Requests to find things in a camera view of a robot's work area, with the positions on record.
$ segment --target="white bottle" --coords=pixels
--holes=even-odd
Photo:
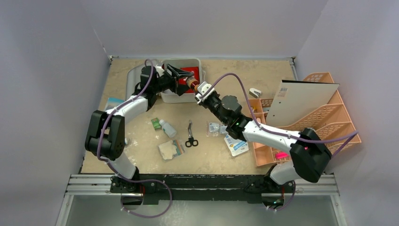
[[[165,122],[163,119],[160,120],[160,125],[162,126],[162,130],[169,138],[172,138],[176,135],[176,129],[173,128],[169,123]]]

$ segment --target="barcode label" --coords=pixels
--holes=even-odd
[[[277,94],[278,97],[285,97],[287,94],[288,88],[282,87]]]

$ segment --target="black base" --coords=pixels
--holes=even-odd
[[[156,179],[164,181],[172,191],[173,200],[186,201],[246,201],[272,205],[281,196],[262,197],[266,193],[291,193],[288,183],[271,186],[264,175],[199,175],[199,174],[135,174],[135,180]],[[112,177],[111,193],[144,192],[144,205],[156,205],[159,200],[169,200],[169,192],[160,183],[129,183]]]

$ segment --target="white small object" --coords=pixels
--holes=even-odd
[[[160,125],[162,126],[162,130],[166,133],[166,135],[169,138],[174,137],[177,134],[177,131],[175,128],[173,128],[169,123],[167,123],[165,120],[161,119],[160,120]]]
[[[206,98],[208,98],[208,96],[214,92],[215,88],[212,88],[209,93],[207,93],[204,97],[202,96],[211,88],[211,86],[212,85],[208,84],[206,81],[198,86],[198,93],[195,95],[195,98],[198,100],[197,104],[200,104],[202,101],[206,100]]]
[[[236,140],[229,135],[224,138],[224,141],[226,142],[232,156],[237,156],[249,150],[248,142]]]
[[[173,159],[174,155],[177,154],[176,146],[173,145],[173,140],[169,140],[163,144],[158,145],[158,149],[164,160]]]
[[[221,133],[221,134],[229,134],[229,133],[226,131],[226,128],[227,128],[227,126],[221,125],[221,126],[220,126],[220,133]]]
[[[209,123],[209,132],[210,133],[219,132],[219,129],[220,129],[219,123],[216,123],[216,122],[210,122]]]
[[[262,94],[262,92],[258,89],[255,88],[250,88],[249,89],[249,94],[255,98],[259,98]]]

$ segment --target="gray wall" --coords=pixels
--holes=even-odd
[[[82,0],[109,55],[293,57],[327,0]]]
[[[329,0],[297,57],[330,71],[363,144],[333,161],[349,225],[398,225],[399,2]]]
[[[79,0],[0,1],[0,225],[54,225],[108,71]]]

